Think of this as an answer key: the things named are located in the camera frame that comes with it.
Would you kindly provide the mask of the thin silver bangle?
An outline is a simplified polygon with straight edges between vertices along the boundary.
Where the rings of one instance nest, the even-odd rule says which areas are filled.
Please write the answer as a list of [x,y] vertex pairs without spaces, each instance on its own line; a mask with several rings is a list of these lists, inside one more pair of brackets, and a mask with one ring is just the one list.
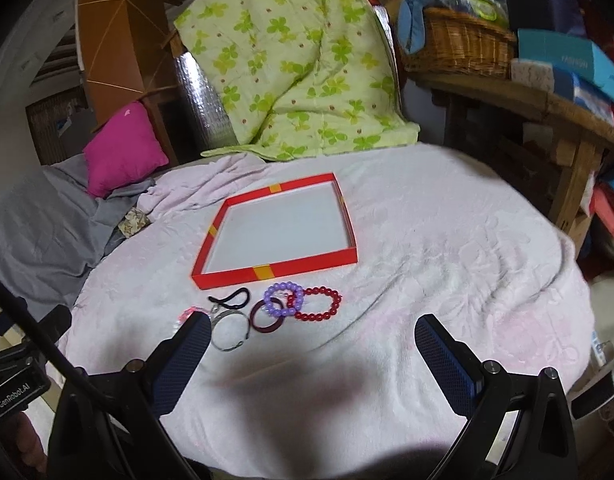
[[241,311],[225,310],[211,318],[211,345],[220,352],[241,348],[250,333],[249,317]]

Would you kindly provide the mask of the dark maroon bangle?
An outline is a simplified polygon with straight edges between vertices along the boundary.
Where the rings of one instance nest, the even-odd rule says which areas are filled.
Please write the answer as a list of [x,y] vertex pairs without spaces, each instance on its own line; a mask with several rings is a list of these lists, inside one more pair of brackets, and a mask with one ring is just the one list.
[[249,325],[252,330],[260,334],[271,334],[279,330],[283,323],[283,316],[274,316],[270,313],[263,299],[258,300],[249,312]]

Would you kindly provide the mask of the grey bed sheet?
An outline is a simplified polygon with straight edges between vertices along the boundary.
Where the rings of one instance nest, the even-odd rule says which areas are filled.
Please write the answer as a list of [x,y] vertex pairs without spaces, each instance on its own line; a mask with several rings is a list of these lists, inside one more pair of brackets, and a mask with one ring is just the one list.
[[85,157],[42,166],[0,196],[0,281],[41,320],[72,308],[89,273],[124,242],[118,225],[151,178],[106,198],[87,192]]

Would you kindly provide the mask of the small patterned fabric pouch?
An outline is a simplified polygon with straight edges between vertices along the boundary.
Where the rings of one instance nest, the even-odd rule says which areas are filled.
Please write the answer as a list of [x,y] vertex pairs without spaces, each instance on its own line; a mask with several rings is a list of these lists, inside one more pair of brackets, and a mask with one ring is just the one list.
[[150,226],[150,219],[148,216],[138,208],[132,207],[132,209],[125,214],[121,222],[118,223],[117,228],[125,238],[130,238],[147,226]]

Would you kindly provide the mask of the red shallow box tray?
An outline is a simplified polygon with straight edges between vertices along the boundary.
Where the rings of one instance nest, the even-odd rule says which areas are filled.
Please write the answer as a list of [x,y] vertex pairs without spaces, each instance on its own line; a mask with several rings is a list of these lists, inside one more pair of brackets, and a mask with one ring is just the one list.
[[202,290],[269,281],[358,262],[335,174],[316,174],[226,198],[191,272]]

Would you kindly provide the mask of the magenta pillow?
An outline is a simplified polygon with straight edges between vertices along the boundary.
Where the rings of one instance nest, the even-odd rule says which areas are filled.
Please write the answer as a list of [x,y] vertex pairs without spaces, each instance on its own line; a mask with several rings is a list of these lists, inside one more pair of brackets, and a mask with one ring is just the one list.
[[169,164],[147,109],[138,101],[117,112],[83,149],[88,193],[104,198]]

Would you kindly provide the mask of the silver foil insulation mat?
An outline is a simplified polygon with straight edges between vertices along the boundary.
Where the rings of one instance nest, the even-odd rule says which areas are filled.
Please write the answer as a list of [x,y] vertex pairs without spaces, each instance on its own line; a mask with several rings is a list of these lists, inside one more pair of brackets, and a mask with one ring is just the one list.
[[231,120],[204,70],[189,51],[176,56],[176,76],[202,151],[237,144]]

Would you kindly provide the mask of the wooden side table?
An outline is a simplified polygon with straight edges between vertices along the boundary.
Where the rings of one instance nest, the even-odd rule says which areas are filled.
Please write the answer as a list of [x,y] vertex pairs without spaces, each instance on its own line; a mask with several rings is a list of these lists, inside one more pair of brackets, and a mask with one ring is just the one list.
[[421,88],[441,92],[448,100],[445,144],[472,154],[467,142],[467,107],[478,102],[504,110],[552,130],[550,160],[561,170],[548,218],[580,250],[592,219],[580,204],[588,179],[600,168],[603,153],[614,154],[614,127],[561,96],[516,84],[508,79],[464,74],[412,74]]

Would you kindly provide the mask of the brown wooden headboard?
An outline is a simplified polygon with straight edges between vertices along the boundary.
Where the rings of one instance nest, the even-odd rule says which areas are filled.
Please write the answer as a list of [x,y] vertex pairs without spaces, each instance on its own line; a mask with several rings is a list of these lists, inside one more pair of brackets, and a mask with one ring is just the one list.
[[170,165],[177,165],[162,115],[162,105],[177,96],[164,0],[77,0],[76,18],[86,89],[98,124],[123,106],[141,102]]

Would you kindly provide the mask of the white patterned box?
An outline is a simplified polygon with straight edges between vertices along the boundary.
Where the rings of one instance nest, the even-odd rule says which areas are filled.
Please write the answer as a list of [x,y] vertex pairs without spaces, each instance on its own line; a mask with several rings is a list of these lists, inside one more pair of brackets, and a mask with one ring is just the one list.
[[544,92],[555,92],[555,76],[551,64],[514,58],[511,61],[510,74],[516,84]]

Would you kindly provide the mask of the wicker basket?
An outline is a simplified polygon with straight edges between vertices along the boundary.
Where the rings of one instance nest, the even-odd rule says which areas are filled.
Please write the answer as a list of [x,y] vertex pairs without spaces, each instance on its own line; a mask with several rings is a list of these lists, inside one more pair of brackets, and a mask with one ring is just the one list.
[[516,44],[508,29],[443,8],[425,9],[423,25],[421,50],[407,53],[404,47],[397,47],[407,73],[508,77]]

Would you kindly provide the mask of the blue cardboard box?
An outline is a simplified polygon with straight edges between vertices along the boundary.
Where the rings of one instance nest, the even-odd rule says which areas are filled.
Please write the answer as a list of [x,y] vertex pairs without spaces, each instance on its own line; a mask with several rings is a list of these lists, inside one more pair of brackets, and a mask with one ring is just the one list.
[[576,73],[614,103],[614,62],[593,41],[527,28],[517,31],[517,40],[519,58]]

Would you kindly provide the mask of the green floral quilt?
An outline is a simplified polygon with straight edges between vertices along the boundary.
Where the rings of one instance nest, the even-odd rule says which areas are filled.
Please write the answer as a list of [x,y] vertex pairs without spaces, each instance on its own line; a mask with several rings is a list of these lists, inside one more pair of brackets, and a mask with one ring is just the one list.
[[368,0],[194,0],[175,26],[230,119],[220,154],[283,162],[418,140]]

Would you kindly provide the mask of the blue cloth in basket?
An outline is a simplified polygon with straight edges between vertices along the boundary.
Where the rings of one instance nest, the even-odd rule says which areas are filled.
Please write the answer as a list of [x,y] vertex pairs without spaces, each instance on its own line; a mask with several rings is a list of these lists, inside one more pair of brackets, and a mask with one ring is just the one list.
[[424,4],[427,0],[403,0],[397,18],[397,40],[407,55],[421,51],[426,44]]

